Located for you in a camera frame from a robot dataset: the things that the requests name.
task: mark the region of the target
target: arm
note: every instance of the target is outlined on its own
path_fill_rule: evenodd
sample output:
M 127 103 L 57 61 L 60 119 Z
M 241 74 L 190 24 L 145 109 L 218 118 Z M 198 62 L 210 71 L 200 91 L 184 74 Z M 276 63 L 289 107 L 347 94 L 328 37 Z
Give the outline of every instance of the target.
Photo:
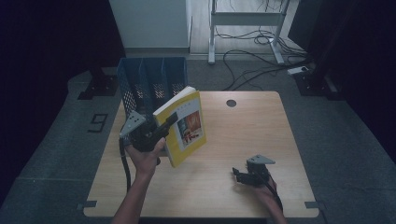
M 125 148 L 134 163 L 136 174 L 134 183 L 129 188 L 127 195 L 111 222 L 112 224 L 138 223 L 149 182 L 155 173 L 157 158 L 164 144 L 165 139 L 162 138 L 150 152 L 139 152 L 132 146 Z
M 268 183 L 271 185 L 273 189 L 276 189 L 276 183 L 272 177 L 270 177 Z M 288 223 L 279 205 L 277 205 L 274 195 L 267 187 L 254 188 L 254 192 L 256 193 L 260 202 L 262 202 L 262 204 L 268 209 L 271 218 L 274 220 L 276 224 Z

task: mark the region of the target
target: power strip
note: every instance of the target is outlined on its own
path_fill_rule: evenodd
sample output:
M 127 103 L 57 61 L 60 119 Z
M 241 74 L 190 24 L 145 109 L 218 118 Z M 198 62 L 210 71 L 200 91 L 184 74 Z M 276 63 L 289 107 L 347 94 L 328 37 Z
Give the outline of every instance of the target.
M 294 75 L 297 75 L 297 74 L 306 73 L 308 71 L 309 71 L 309 69 L 307 67 L 301 66 L 301 67 L 296 67 L 296 68 L 289 69 L 288 70 L 288 74 L 290 76 L 294 76 Z

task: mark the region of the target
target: book cover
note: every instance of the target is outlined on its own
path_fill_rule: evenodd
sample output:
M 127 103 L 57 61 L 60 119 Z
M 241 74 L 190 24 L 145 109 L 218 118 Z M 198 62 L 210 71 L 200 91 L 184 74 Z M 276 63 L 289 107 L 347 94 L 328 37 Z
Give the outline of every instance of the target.
M 206 143 L 200 92 L 186 87 L 153 115 L 157 125 L 177 113 L 177 122 L 166 136 L 165 151 L 173 167 L 178 167 L 190 154 Z

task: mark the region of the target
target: desk organizer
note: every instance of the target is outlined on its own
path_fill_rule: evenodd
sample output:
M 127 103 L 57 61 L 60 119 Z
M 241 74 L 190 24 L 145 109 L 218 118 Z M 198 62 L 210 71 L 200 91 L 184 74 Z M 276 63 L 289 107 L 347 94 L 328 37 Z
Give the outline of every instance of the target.
M 152 119 L 152 113 L 187 86 L 183 57 L 122 58 L 117 69 L 126 118 L 135 110 Z

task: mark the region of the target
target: cable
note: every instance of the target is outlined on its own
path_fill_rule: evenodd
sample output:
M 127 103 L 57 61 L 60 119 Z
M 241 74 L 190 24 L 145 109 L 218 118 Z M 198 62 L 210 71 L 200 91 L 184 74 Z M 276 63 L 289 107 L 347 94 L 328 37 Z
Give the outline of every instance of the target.
M 247 73 L 252 73 L 252 72 L 259 72 L 259 71 L 260 71 L 260 69 L 257 69 L 257 70 L 254 70 L 254 71 L 249 71 L 249 72 L 246 71 L 246 72 L 242 73 L 242 75 L 240 75 L 238 78 L 235 78 L 235 74 L 233 73 L 233 70 L 231 69 L 230 65 L 228 65 L 227 61 L 225 60 L 226 56 L 227 56 L 230 52 L 235 52 L 235 51 L 237 51 L 237 52 L 243 52 L 243 53 L 245 53 L 245 54 L 247 54 L 247 55 L 256 57 L 256 58 L 260 59 L 261 61 L 263 61 L 263 62 L 265 62 L 265 63 L 269 63 L 269 64 L 272 65 L 272 66 L 266 67 L 266 68 L 275 68 L 275 69 L 266 70 L 266 71 L 260 72 L 260 73 L 257 74 L 256 76 L 251 77 L 251 78 L 245 80 L 244 82 L 242 82 L 241 84 L 239 84 L 238 86 L 234 87 L 234 88 L 232 89 L 232 91 L 237 90 L 238 88 L 240 88 L 241 86 L 245 85 L 246 83 L 249 83 L 249 81 L 251 81 L 251 80 L 253 80 L 253 79 L 255 79 L 255 78 L 259 77 L 259 76 L 262 76 L 262 75 L 264 75 L 264 74 L 268 74 L 268 73 L 271 73 L 271 72 L 278 72 L 278 71 L 281 71 L 281 70 L 284 70 L 284 69 L 292 68 L 292 67 L 294 67 L 294 66 L 303 65 L 303 64 L 307 64 L 307 63 L 310 63 L 310 62 L 311 62 L 311 59 L 310 59 L 310 58 L 305 58 L 303 61 L 298 62 L 298 63 L 288 64 L 288 65 L 285 65 L 285 64 L 277 64 L 277 63 L 269 62 L 269 61 L 265 60 L 264 58 L 258 56 L 257 54 L 250 53 L 250 52 L 247 52 L 247 51 L 244 51 L 244 50 L 240 50 L 240 49 L 232 49 L 232 50 L 229 50 L 229 51 L 227 51 L 226 53 L 223 54 L 223 62 L 224 62 L 224 64 L 226 65 L 227 69 L 230 71 L 231 76 L 232 76 L 232 80 L 233 80 L 232 83 L 231 83 L 228 87 L 226 87 L 226 88 L 223 89 L 223 91 L 228 91 L 228 90 L 236 83 L 236 81 L 237 81 L 240 77 L 244 76 L 245 74 L 247 74 Z
M 242 73 L 242 75 L 241 75 L 240 77 L 243 77 L 244 80 L 247 81 L 247 83 L 248 83 L 250 86 L 255 87 L 255 88 L 258 88 L 258 89 L 260 89 L 261 91 L 264 91 L 264 89 L 263 89 L 261 86 L 254 85 L 254 84 L 250 83 L 250 79 L 246 78 L 246 75 L 247 75 L 247 74 L 253 74 L 253 73 L 258 72 L 258 71 L 261 71 L 261 69 L 258 69 L 258 70 L 255 70 L 255 71 L 245 71 L 245 72 Z
M 233 11 L 235 12 L 235 8 L 233 8 L 233 3 L 230 0 L 230 7 L 233 9 Z
M 272 194 L 274 195 L 274 197 L 275 197 L 275 200 L 276 200 L 277 205 L 279 206 L 280 210 L 283 211 L 283 204 L 282 204 L 282 201 L 280 200 L 279 195 L 277 194 L 276 190 L 273 189 L 273 188 L 271 187 L 271 185 L 268 184 L 268 181 L 265 181 L 265 180 L 262 178 L 262 176 L 261 176 L 260 174 L 257 174 L 256 172 L 254 172 L 253 174 L 254 174 L 255 176 L 257 176 L 257 177 L 264 183 L 265 187 L 267 187 L 267 188 L 271 191 L 271 193 L 272 193 Z
M 327 220 L 326 216 L 324 215 L 324 212 L 323 212 L 323 210 L 319 209 L 319 212 L 320 212 L 320 214 L 321 214 L 321 215 L 322 215 L 322 217 L 323 217 L 324 223 L 328 224 L 328 223 L 329 223 L 329 221 Z
M 266 5 L 266 7 L 265 7 L 265 12 L 267 12 L 267 10 L 268 10 L 268 5 L 270 4 L 270 0 L 267 0 L 267 5 Z
M 284 0 L 280 1 L 280 5 L 279 5 L 279 12 L 282 10 L 283 1 L 284 1 Z
M 260 8 L 262 5 L 264 5 L 264 0 L 262 0 L 262 3 L 257 7 L 256 11 L 259 11 L 259 8 Z
M 120 155 L 121 155 L 121 161 L 122 161 L 122 166 L 125 171 L 126 175 L 126 191 L 128 192 L 129 188 L 131 187 L 131 172 L 129 171 L 129 166 L 128 166 L 128 161 L 126 160 L 126 155 L 125 155 L 125 149 L 123 145 L 123 139 L 119 139 L 119 146 L 120 146 Z
M 263 31 L 261 29 L 261 26 L 259 27 L 259 30 L 252 31 L 252 32 L 249 32 L 249 33 L 244 34 L 244 35 L 219 34 L 219 31 L 218 31 L 217 27 L 215 27 L 215 30 L 216 30 L 216 36 L 219 36 L 220 38 L 242 39 L 242 40 L 243 39 L 253 39 L 254 43 L 260 44 L 260 45 L 268 45 L 268 44 L 270 44 L 271 42 L 269 41 L 269 38 L 274 38 L 274 36 L 275 36 L 273 33 L 269 32 L 269 31 Z M 248 35 L 252 35 L 252 34 L 255 34 L 255 33 L 259 33 L 259 34 L 256 35 L 256 36 L 248 36 Z M 265 38 L 266 41 L 265 42 L 261 42 L 261 38 Z M 278 45 L 281 47 L 282 51 L 285 52 L 285 53 L 288 53 L 288 54 L 291 54 L 291 55 L 298 55 L 298 56 L 301 56 L 301 57 L 306 57 L 306 55 L 307 55 L 307 53 L 303 49 L 296 49 L 296 48 L 289 47 L 282 37 L 279 37 Z

